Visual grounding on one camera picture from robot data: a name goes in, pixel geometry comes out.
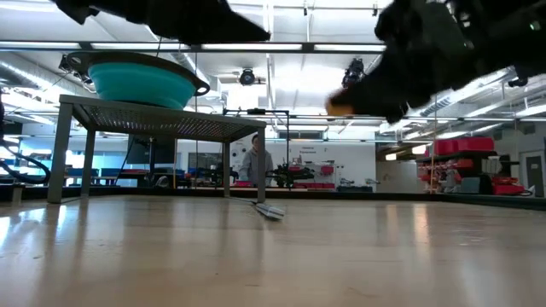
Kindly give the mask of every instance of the mesh tabletop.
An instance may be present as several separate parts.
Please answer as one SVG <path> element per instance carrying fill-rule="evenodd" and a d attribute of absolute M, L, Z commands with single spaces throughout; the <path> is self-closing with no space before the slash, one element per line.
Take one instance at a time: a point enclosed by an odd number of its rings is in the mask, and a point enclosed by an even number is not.
<path fill-rule="evenodd" d="M 86 129 L 104 132 L 233 142 L 266 126 L 265 122 L 259 120 L 79 96 L 62 95 L 59 102 L 72 104 L 73 116 Z"/>

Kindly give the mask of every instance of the cable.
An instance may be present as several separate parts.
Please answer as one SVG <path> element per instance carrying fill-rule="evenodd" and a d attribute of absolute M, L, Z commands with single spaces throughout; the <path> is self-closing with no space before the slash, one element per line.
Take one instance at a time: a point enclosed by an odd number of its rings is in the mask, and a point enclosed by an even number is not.
<path fill-rule="evenodd" d="M 160 56 L 160 50 L 161 50 L 161 42 L 163 41 L 163 38 L 160 38 L 160 43 L 157 46 L 157 54 L 155 54 L 155 57 Z"/>
<path fill-rule="evenodd" d="M 116 181 L 113 182 L 114 186 L 118 185 L 118 179 L 119 175 L 121 175 L 121 172 L 123 171 L 123 168 L 125 167 L 125 163 L 127 163 L 127 158 L 129 158 L 129 153 L 131 152 L 131 148 L 133 148 L 133 144 L 135 143 L 135 137 L 131 139 L 131 144 L 129 144 L 129 149 L 127 149 L 127 154 L 125 155 L 125 159 L 123 160 L 123 164 L 121 165 L 121 168 L 118 171 L 118 175 L 116 176 Z"/>
<path fill-rule="evenodd" d="M 26 157 L 20 153 L 13 152 L 11 149 L 9 149 L 8 144 L 3 140 L 4 134 L 3 134 L 3 119 L 4 119 L 4 107 L 2 103 L 2 91 L 0 89 L 0 146 L 6 148 L 8 152 L 13 154 L 15 157 L 19 159 L 24 159 L 30 163 L 33 163 L 37 167 L 44 170 L 44 178 L 41 179 L 34 179 L 30 178 L 28 176 L 21 175 L 18 171 L 14 171 L 9 168 L 9 166 L 2 160 L 0 160 L 0 167 L 2 167 L 6 172 L 8 172 L 9 175 L 11 175 L 13 178 L 18 179 L 21 182 L 30 183 L 30 184 L 44 184 L 49 181 L 49 177 L 51 176 L 51 172 L 49 171 L 48 167 L 43 165 L 42 163 L 38 162 L 37 160 Z"/>

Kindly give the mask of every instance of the person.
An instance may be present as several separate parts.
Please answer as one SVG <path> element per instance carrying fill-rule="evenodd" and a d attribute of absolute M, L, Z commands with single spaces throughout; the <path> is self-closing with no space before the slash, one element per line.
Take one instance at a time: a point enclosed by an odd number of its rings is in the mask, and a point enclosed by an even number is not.
<path fill-rule="evenodd" d="M 247 179 L 254 186 L 258 186 L 258 152 L 260 150 L 265 151 L 265 173 L 273 171 L 273 159 L 271 153 L 265 148 L 259 147 L 258 135 L 253 136 L 253 148 L 245 153 L 245 158 L 242 161 L 242 167 L 239 170 L 241 179 Z M 271 178 L 265 178 L 265 186 L 269 187 L 271 184 Z"/>

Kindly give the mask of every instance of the teal bowl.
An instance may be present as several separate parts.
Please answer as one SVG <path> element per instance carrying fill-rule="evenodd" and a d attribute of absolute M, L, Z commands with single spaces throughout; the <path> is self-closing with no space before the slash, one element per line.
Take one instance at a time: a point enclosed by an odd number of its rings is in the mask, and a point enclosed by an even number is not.
<path fill-rule="evenodd" d="M 210 90 L 207 83 L 176 63 L 130 52 L 76 52 L 67 56 L 77 72 L 87 72 L 98 96 L 182 109 L 192 96 Z"/>

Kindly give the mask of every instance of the table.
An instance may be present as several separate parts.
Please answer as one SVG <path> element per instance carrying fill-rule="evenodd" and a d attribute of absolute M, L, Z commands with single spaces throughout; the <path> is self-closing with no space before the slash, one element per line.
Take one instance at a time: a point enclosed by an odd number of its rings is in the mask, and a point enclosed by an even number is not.
<path fill-rule="evenodd" d="M 266 123 L 222 115 L 172 110 L 120 101 L 61 95 L 55 133 L 55 146 L 48 187 L 48 202 L 61 203 L 65 177 L 66 151 L 74 117 L 86 130 L 82 195 L 89 195 L 91 165 L 97 131 L 176 139 L 221 142 L 224 145 L 224 196 L 229 197 L 229 147 L 234 141 L 258 132 L 260 147 L 265 148 Z M 265 202 L 265 154 L 258 153 L 258 203 Z"/>

